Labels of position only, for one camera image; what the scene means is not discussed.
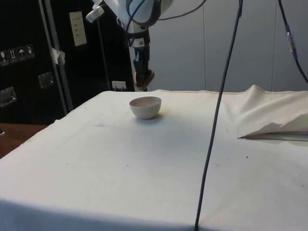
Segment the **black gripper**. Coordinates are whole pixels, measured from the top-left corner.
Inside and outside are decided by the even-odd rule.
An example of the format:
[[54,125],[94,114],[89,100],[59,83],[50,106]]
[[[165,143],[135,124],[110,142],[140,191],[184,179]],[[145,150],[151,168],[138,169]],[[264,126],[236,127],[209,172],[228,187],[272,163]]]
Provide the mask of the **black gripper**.
[[126,28],[126,35],[128,46],[133,47],[135,51],[135,59],[133,60],[136,74],[135,80],[146,81],[151,73],[148,67],[150,60],[149,28],[130,24]]

